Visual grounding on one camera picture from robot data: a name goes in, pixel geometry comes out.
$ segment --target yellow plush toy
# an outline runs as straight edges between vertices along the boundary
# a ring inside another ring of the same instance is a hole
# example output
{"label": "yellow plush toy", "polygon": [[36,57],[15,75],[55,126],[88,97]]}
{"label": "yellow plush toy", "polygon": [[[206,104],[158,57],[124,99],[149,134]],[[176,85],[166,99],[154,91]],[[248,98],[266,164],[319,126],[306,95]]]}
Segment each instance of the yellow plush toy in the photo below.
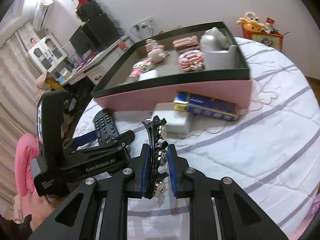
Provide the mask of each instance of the yellow plush toy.
{"label": "yellow plush toy", "polygon": [[264,29],[266,29],[266,26],[264,24],[258,23],[255,20],[248,21],[243,17],[239,18],[239,21],[237,21],[237,24],[243,24],[243,28],[246,31],[254,32],[254,33],[260,33]]}

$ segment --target black speaker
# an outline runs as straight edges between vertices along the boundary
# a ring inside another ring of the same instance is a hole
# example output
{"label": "black speaker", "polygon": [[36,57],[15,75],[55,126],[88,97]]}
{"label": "black speaker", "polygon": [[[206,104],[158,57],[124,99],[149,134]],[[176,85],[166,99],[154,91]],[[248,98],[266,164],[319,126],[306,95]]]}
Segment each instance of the black speaker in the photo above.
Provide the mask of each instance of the black speaker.
{"label": "black speaker", "polygon": [[89,49],[101,52],[120,39],[118,30],[105,13],[94,16],[80,26],[70,38],[79,56]]}
{"label": "black speaker", "polygon": [[90,0],[88,3],[81,5],[80,8],[76,11],[76,14],[83,22],[86,22],[89,19],[103,13],[104,12],[101,10],[100,6],[95,0]]}
{"label": "black speaker", "polygon": [[103,49],[108,48],[120,39],[118,30],[105,13],[92,17],[82,29],[88,37],[93,35]]}

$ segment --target bed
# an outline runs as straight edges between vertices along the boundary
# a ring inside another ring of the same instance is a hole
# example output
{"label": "bed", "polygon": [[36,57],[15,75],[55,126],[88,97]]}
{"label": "bed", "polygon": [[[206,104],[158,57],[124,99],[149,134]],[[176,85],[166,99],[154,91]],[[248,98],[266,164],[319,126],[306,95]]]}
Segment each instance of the bed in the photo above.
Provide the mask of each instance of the bed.
{"label": "bed", "polygon": [[[194,116],[192,134],[186,138],[169,134],[167,141],[206,176],[233,178],[290,236],[303,222],[319,188],[319,105],[302,72],[284,54],[255,41],[235,39],[251,69],[250,107],[234,124]],[[93,99],[74,137],[94,130],[92,120],[100,110]],[[151,111],[115,113],[120,133],[135,132],[131,157],[139,156],[142,144],[148,142],[141,122],[151,115]],[[128,239],[189,238],[188,200],[175,199],[168,180],[161,198],[129,199]]]}

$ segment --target red hat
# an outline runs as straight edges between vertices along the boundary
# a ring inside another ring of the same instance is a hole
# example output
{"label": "red hat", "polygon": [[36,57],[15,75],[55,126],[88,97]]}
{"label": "red hat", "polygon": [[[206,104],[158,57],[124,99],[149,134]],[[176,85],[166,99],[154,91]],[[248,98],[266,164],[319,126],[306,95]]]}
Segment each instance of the red hat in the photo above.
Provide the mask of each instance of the red hat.
{"label": "red hat", "polygon": [[77,10],[81,7],[81,5],[83,5],[83,4],[85,4],[85,3],[88,3],[88,1],[87,0],[78,0],[78,6],[77,6]]}

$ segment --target glass cabinet door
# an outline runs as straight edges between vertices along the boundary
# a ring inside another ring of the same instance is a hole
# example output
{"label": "glass cabinet door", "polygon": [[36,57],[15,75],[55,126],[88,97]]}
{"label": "glass cabinet door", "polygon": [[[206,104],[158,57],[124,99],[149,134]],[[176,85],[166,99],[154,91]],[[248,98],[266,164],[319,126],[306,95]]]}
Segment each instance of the glass cabinet door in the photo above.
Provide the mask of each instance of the glass cabinet door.
{"label": "glass cabinet door", "polygon": [[63,49],[59,50],[61,46],[52,34],[45,36],[40,43],[57,65],[67,57]]}
{"label": "glass cabinet door", "polygon": [[35,63],[43,73],[48,71],[51,67],[57,66],[53,58],[50,57],[48,53],[46,53],[45,49],[39,43],[32,47],[31,50],[29,50],[29,55],[32,57],[32,59],[35,61]]}

